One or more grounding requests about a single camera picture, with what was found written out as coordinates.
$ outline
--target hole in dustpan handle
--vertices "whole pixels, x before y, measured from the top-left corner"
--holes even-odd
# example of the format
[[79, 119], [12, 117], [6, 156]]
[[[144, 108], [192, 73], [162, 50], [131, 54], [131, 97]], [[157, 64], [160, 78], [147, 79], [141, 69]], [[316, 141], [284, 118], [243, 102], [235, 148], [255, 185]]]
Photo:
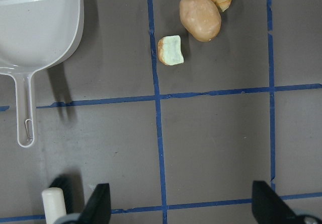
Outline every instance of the hole in dustpan handle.
[[36, 140], [35, 102], [32, 74], [17, 73], [16, 83], [17, 139], [21, 147], [31, 147]]

